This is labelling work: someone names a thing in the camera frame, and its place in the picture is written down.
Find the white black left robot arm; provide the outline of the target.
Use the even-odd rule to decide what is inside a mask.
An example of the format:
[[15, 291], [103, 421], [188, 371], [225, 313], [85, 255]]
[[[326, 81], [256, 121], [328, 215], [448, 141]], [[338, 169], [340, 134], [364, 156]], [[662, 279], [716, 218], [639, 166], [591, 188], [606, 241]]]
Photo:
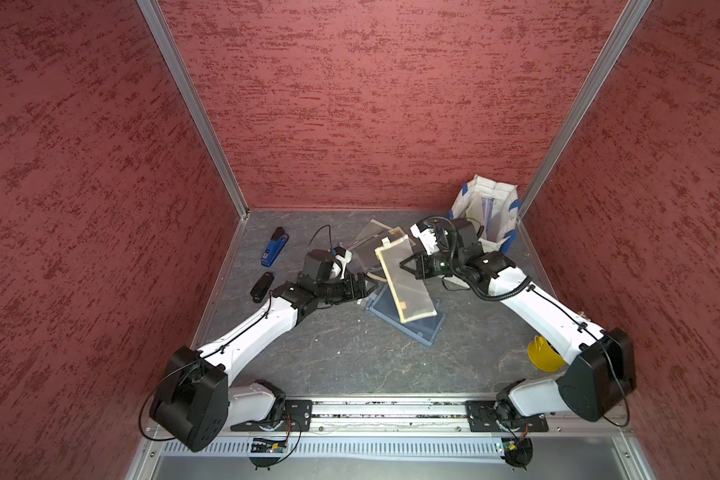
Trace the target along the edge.
[[197, 350], [177, 349], [139, 415], [192, 452], [208, 446], [225, 427], [281, 423], [281, 390], [263, 381], [244, 387], [232, 383], [272, 342], [319, 308], [364, 299], [378, 288], [368, 274], [349, 271], [351, 259], [341, 247], [310, 251], [296, 280], [268, 293], [264, 305], [240, 325]]

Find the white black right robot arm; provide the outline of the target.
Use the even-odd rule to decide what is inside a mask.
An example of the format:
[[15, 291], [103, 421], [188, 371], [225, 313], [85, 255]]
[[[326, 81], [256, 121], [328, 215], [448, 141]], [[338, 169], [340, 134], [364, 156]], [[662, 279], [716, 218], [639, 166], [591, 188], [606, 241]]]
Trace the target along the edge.
[[610, 331], [575, 313], [538, 286], [509, 257], [487, 252], [466, 219], [430, 216], [410, 228], [422, 251], [401, 261], [418, 279], [453, 277], [486, 302], [500, 303], [531, 326], [566, 365], [563, 374], [520, 380], [496, 397], [492, 418], [509, 430], [541, 414], [571, 412], [597, 422], [637, 387], [634, 346], [622, 330]]

